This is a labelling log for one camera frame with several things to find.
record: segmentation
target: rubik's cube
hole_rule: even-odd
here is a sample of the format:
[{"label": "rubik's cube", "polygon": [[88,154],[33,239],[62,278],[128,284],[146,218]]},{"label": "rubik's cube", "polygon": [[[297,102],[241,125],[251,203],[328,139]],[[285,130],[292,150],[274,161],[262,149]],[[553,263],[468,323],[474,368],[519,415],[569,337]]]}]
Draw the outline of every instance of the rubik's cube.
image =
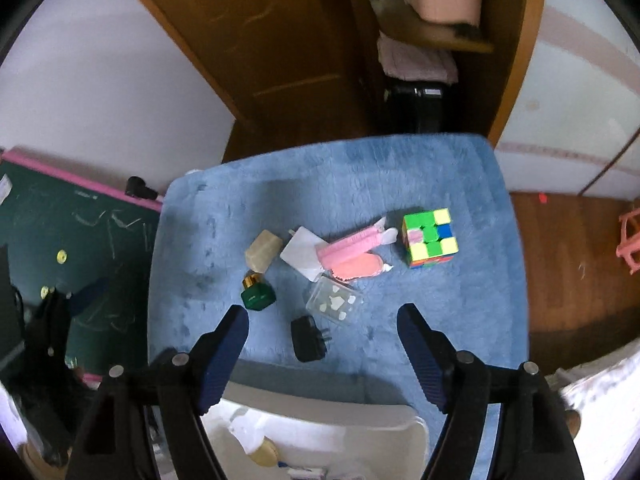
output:
[{"label": "rubik's cube", "polygon": [[446,262],[458,252],[447,208],[405,215],[402,241],[407,249],[409,267]]}]

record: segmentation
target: silver screw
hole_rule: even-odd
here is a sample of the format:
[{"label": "silver screw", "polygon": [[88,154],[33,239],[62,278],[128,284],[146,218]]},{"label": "silver screw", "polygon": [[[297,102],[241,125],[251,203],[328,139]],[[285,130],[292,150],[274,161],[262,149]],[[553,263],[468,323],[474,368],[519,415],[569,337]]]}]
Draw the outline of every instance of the silver screw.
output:
[{"label": "silver screw", "polygon": [[460,350],[456,352],[456,359],[462,364],[469,365],[474,361],[474,355],[466,350]]},{"label": "silver screw", "polygon": [[540,371],[540,368],[538,368],[538,365],[535,364],[535,362],[533,361],[526,361],[522,365],[522,368],[524,368],[524,371],[526,371],[526,373],[529,375],[535,375]]},{"label": "silver screw", "polygon": [[115,365],[111,367],[111,370],[109,370],[109,377],[113,377],[115,379],[116,377],[120,377],[123,373],[124,373],[124,366]]},{"label": "silver screw", "polygon": [[184,366],[189,362],[189,354],[184,352],[176,354],[171,358],[171,362],[174,366]]}]

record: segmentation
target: wooden floor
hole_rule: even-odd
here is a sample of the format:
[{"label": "wooden floor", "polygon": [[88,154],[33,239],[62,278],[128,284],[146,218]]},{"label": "wooden floor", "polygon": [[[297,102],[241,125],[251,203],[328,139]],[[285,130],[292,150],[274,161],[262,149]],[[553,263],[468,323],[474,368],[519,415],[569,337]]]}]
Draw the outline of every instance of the wooden floor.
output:
[{"label": "wooden floor", "polygon": [[[224,161],[322,140],[365,137],[367,125],[257,138],[234,127]],[[640,273],[616,257],[619,200],[513,193],[529,289],[530,358],[551,373],[593,360],[640,336]]]}]

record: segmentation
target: gold bottle cap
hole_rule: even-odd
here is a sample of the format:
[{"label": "gold bottle cap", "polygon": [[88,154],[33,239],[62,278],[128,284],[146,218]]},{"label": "gold bottle cap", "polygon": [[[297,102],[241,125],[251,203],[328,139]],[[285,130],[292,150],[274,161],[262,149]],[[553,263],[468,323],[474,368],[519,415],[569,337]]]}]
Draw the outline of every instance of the gold bottle cap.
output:
[{"label": "gold bottle cap", "polygon": [[260,282],[260,274],[258,274],[257,272],[254,272],[253,274],[249,274],[244,278],[244,280],[242,280],[242,286],[244,287],[244,290],[247,290],[250,286],[253,286],[259,282]]}]

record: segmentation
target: wooden door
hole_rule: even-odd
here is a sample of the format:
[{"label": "wooden door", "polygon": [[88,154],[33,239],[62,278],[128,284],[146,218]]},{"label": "wooden door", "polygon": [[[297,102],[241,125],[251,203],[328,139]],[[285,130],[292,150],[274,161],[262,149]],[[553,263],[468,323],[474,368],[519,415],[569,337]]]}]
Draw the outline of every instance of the wooden door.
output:
[{"label": "wooden door", "polygon": [[245,130],[316,136],[290,142],[301,144],[362,127],[353,124],[366,100],[349,0],[142,1]]}]

